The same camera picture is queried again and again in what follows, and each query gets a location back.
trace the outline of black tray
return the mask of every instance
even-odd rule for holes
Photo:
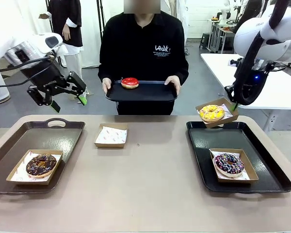
[[[177,92],[173,84],[164,85],[164,81],[139,81],[135,89],[125,89],[121,81],[115,81],[106,94],[111,101],[173,101]]]
[[[48,123],[52,121],[62,121],[65,126],[49,126]],[[84,122],[61,118],[24,123],[0,148],[0,194],[37,194],[54,189],[84,126]],[[48,185],[20,185],[6,181],[12,169],[28,150],[64,151],[62,161]]]
[[[206,129],[203,122],[188,122],[188,132],[205,186],[214,192],[285,193],[291,181],[266,148],[243,122]],[[210,157],[210,148],[243,149],[259,180],[254,184],[219,183]]]

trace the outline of person's right hand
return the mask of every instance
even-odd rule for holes
[[[47,14],[40,14],[39,15],[39,18],[41,18],[41,19],[48,19],[49,16]]]
[[[104,78],[102,80],[102,90],[105,94],[107,94],[108,90],[111,88],[112,81],[109,78]]]

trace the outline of white table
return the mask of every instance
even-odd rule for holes
[[[222,87],[232,85],[235,81],[236,67],[228,66],[230,60],[237,60],[238,54],[202,54],[208,68],[219,81]],[[291,76],[284,71],[271,72],[267,78],[264,89],[259,97],[247,109],[271,109],[267,122],[263,128],[270,131],[275,124],[281,110],[291,110]]]

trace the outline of white patterned paper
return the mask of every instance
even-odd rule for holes
[[[127,130],[119,130],[103,126],[96,142],[99,144],[123,144],[126,142]]]

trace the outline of chocolate donut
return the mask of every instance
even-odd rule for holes
[[[32,177],[49,175],[56,166],[56,158],[50,154],[40,154],[31,159],[26,166],[26,171]]]
[[[240,176],[244,170],[243,162],[233,154],[220,154],[215,158],[217,169],[228,177]]]

